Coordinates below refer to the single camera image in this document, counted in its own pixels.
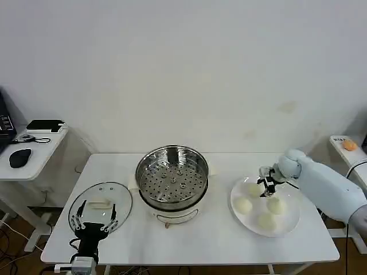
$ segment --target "dough ball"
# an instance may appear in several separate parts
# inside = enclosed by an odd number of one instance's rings
[[[241,214],[248,214],[252,210],[252,203],[244,197],[235,200],[235,208]]]
[[[274,231],[276,229],[276,222],[274,216],[270,213],[259,215],[257,222],[262,229]]]
[[[263,184],[249,183],[247,188],[249,195],[253,198],[260,198],[261,194],[265,192]]]
[[[268,199],[267,207],[275,215],[281,215],[287,210],[286,202],[276,197]]]
[[[356,145],[356,143],[352,140],[344,140],[342,143],[343,147],[345,150],[348,151],[354,151],[355,149],[357,149],[358,145]]]

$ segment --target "glass lid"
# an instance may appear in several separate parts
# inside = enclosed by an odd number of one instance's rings
[[[69,226],[75,231],[83,227],[84,222],[103,223],[111,233],[127,219],[131,206],[132,196],[124,185],[98,183],[75,199],[69,210]]]

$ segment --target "black device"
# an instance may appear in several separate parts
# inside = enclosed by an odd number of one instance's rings
[[[63,125],[60,119],[35,119],[26,129],[28,133],[59,133]]]
[[[367,136],[365,137],[365,140],[362,143],[362,149],[367,154]]]
[[[17,135],[0,88],[0,154]]]
[[[22,149],[15,151],[9,157],[9,164],[11,168],[21,168],[27,164],[31,149]]]

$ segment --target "wooden floor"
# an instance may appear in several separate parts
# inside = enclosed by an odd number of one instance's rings
[[[57,217],[59,214],[59,210],[56,210],[53,213],[53,218],[51,219],[51,224],[56,224]],[[33,228],[25,222],[22,218],[18,217],[9,222],[10,225],[18,230],[20,233],[30,236]],[[329,228],[338,228],[342,226],[340,223],[334,221],[328,221],[327,226]],[[10,238],[10,246],[7,251],[7,254],[12,256],[22,256],[25,255],[23,252],[23,248],[25,246],[25,239],[18,234],[12,232],[7,229],[6,226],[2,227],[2,230],[6,232],[6,234]],[[0,249],[4,251],[7,247],[7,239],[0,231]],[[41,239],[39,241],[39,245],[44,247],[44,243],[46,242],[46,238]],[[318,274],[333,274],[333,275],[342,275],[345,274],[345,239],[334,239],[334,242],[340,252],[341,258],[337,262],[332,263],[322,263],[322,264],[314,264],[313,266],[307,268],[301,275],[318,275]],[[46,267],[47,264],[44,264],[40,260],[41,252],[37,249],[33,254],[29,256],[19,259],[16,261],[18,266],[17,275],[38,275],[42,268]],[[348,240],[348,274],[356,275],[356,274],[367,274],[367,256],[362,256],[359,254],[352,240]],[[12,273],[10,273],[11,265],[2,268],[5,266],[10,260],[3,258],[0,260],[0,275],[15,275],[15,268],[13,267]],[[275,272],[280,273],[282,270],[285,270],[289,266],[274,266]],[[111,269],[110,275],[118,275],[119,272],[129,269],[129,266],[117,266]],[[148,266],[149,272],[151,275],[159,275],[159,274],[178,274],[179,267],[170,267],[170,266]],[[98,266],[98,274],[103,274],[104,267]],[[46,272],[44,275],[53,274],[51,272]],[[181,268],[179,275],[240,275],[240,274],[268,274],[268,269],[266,266],[191,266],[190,270],[188,267],[184,266]],[[142,272],[141,275],[148,275],[146,272]]]

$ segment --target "stainless steel rim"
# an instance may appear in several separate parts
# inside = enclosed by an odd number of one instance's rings
[[[163,211],[193,206],[208,187],[208,164],[192,148],[164,146],[148,153],[138,164],[135,179],[146,203]]]

